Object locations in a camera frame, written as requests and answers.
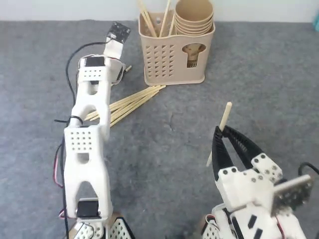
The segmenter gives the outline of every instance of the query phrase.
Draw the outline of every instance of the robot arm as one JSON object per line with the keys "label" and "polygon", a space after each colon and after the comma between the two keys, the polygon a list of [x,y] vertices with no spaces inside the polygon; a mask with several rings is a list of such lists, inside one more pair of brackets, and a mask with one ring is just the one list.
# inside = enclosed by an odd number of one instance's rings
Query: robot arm
{"label": "robot arm", "polygon": [[[104,164],[103,145],[110,133],[110,91],[123,76],[125,66],[119,61],[123,44],[130,30],[115,22],[106,40],[103,55],[82,58],[79,64],[78,93],[70,124],[64,130],[66,160],[64,168],[66,207],[68,216],[97,229],[94,239],[108,238],[101,228],[111,218],[113,206],[110,180]],[[100,121],[83,126],[83,119],[97,110]],[[82,182],[89,182],[97,198],[76,200]]]}
{"label": "robot arm", "polygon": [[[240,172],[234,166],[223,137],[230,140],[245,171]],[[313,186],[309,175],[290,181],[283,179],[275,162],[253,141],[229,126],[223,132],[219,127],[215,129],[212,162],[215,183],[224,201],[212,210],[213,220],[218,224],[215,235],[225,239],[306,238],[293,210],[309,200]],[[211,237],[212,229],[216,230],[210,223],[207,225],[203,238]]]}

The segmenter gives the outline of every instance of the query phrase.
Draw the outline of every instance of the wooden chopstick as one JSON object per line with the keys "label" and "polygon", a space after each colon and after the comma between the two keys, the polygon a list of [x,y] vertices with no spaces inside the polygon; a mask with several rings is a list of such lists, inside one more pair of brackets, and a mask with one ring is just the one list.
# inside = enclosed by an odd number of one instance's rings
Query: wooden chopstick
{"label": "wooden chopstick", "polygon": [[134,110],[136,110],[138,107],[140,107],[142,104],[144,104],[146,101],[148,101],[150,98],[152,98],[153,96],[155,96],[159,91],[155,91],[154,93],[152,93],[151,95],[145,96],[144,98],[140,99],[139,101],[137,101],[136,103],[134,103],[133,107],[127,111],[125,114],[121,115],[120,117],[118,117],[116,120],[114,120],[113,122],[111,122],[110,127],[112,127],[113,125],[115,125],[117,122],[119,122],[120,120],[122,120],[124,117],[126,117],[127,115],[129,115],[131,112],[133,112]]}
{"label": "wooden chopstick", "polygon": [[170,0],[167,0],[166,10],[165,10],[164,18],[163,18],[163,21],[162,21],[162,24],[161,24],[161,28],[160,28],[160,32],[159,32],[159,34],[160,34],[159,37],[162,37],[163,31],[164,31],[164,28],[165,28],[166,19],[167,19],[167,14],[168,14],[168,11],[169,11],[169,6],[170,6]]}
{"label": "wooden chopstick", "polygon": [[[126,104],[128,104],[128,103],[130,103],[130,102],[132,102],[132,101],[134,101],[134,100],[136,100],[136,99],[138,99],[140,97],[143,97],[143,96],[145,96],[147,94],[150,94],[150,93],[152,93],[152,92],[154,92],[156,90],[161,90],[161,89],[163,89],[165,87],[166,87],[165,85],[163,85],[163,86],[151,86],[151,87],[148,87],[148,88],[146,88],[146,89],[144,89],[142,91],[139,91],[139,92],[137,92],[137,93],[135,93],[133,95],[125,97],[124,99],[121,99],[119,101],[116,101],[116,102],[110,104],[110,111],[113,112],[114,110],[117,110],[120,107],[123,107]],[[98,115],[97,111],[93,111],[93,112],[89,113],[85,117],[84,120],[89,120],[89,119],[91,119],[91,118],[93,118],[93,117],[95,117],[97,115]]]}
{"label": "wooden chopstick", "polygon": [[171,24],[170,24],[170,28],[169,28],[169,32],[168,32],[168,36],[171,36],[172,32],[173,32],[173,28],[174,28],[174,21],[175,21],[175,12],[173,15],[173,19],[171,20]]}
{"label": "wooden chopstick", "polygon": [[[223,117],[221,118],[221,121],[220,121],[220,124],[219,124],[219,128],[220,128],[220,130],[222,132],[223,132],[225,126],[226,126],[226,123],[227,123],[227,120],[228,120],[228,116],[229,116],[229,113],[230,113],[230,110],[231,110],[232,106],[233,106],[233,104],[231,102],[227,102]],[[207,160],[207,163],[206,163],[206,167],[208,167],[211,164],[211,162],[212,162],[212,151],[210,152],[210,155],[208,157],[208,160]]]}
{"label": "wooden chopstick", "polygon": [[142,14],[142,17],[144,18],[144,21],[145,21],[146,25],[148,26],[152,37],[157,37],[155,29],[154,29],[154,26],[152,24],[152,21],[151,21],[150,15],[149,15],[149,12],[147,11],[147,9],[146,9],[144,3],[142,2],[142,0],[137,0],[137,1],[138,1],[138,5],[139,5],[139,8],[140,8],[140,12]]}

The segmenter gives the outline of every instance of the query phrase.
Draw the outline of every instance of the paper cup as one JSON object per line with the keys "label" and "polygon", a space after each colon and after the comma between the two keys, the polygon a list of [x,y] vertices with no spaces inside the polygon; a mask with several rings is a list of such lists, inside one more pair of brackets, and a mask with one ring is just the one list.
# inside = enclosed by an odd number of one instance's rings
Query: paper cup
{"label": "paper cup", "polygon": [[213,5],[209,0],[180,0],[175,8],[175,16],[180,23],[192,26],[207,23],[213,13]]}
{"label": "paper cup", "polygon": [[197,32],[197,33],[200,33],[200,32],[204,32],[204,31],[208,31],[212,25],[213,25],[213,22],[208,22],[208,24],[206,24],[205,26],[203,27],[199,27],[199,28],[188,28],[188,27],[185,27],[183,25],[180,25],[177,21],[175,21],[175,25],[181,29],[182,31],[186,31],[186,32]]}
{"label": "paper cup", "polygon": [[211,26],[208,26],[207,28],[200,30],[200,31],[188,31],[185,29],[180,28],[178,25],[175,25],[175,28],[177,30],[177,33],[180,35],[188,35],[188,36],[200,36],[200,35],[204,35],[205,33],[207,33],[210,29]]}
{"label": "paper cup", "polygon": [[175,18],[174,19],[175,21],[175,24],[178,25],[180,28],[185,28],[187,30],[201,30],[201,29],[204,29],[204,28],[207,28],[209,25],[212,26],[213,24],[213,18],[209,19],[208,22],[206,22],[205,24],[202,24],[202,25],[190,25],[190,24],[185,24],[185,23],[181,23],[180,20],[178,18]]}

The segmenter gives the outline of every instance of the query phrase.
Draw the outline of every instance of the plastic container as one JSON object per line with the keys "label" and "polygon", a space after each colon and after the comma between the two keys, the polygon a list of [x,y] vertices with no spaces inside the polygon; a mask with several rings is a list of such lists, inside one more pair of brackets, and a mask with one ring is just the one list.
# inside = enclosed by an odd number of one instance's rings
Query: plastic container
{"label": "plastic container", "polygon": [[[146,84],[155,85],[178,85],[196,84],[205,80],[205,68],[208,54],[215,32],[215,25],[204,35],[167,36],[174,11],[167,15],[166,26],[162,38],[151,37],[150,31],[140,15],[139,34],[142,42],[144,57],[144,77]],[[157,32],[160,31],[164,13],[151,13],[150,18]],[[198,43],[200,53],[190,61],[191,52],[187,46]]]}

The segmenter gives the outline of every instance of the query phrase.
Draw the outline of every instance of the white bracket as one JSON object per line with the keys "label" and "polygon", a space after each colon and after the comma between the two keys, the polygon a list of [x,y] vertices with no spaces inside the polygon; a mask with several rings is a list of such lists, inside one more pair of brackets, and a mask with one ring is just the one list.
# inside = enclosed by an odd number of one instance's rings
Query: white bracket
{"label": "white bracket", "polygon": [[283,178],[283,171],[266,154],[261,153],[251,160],[254,169],[257,169],[264,177],[276,183]]}

